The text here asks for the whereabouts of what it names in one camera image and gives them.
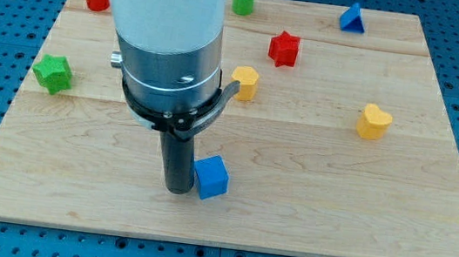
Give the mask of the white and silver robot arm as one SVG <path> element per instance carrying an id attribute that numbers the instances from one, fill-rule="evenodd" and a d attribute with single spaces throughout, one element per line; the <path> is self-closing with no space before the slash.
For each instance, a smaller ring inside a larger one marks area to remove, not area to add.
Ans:
<path id="1" fill-rule="evenodd" d="M 128 98 L 183 113 L 220 86 L 226 0 L 110 0 Z"/>

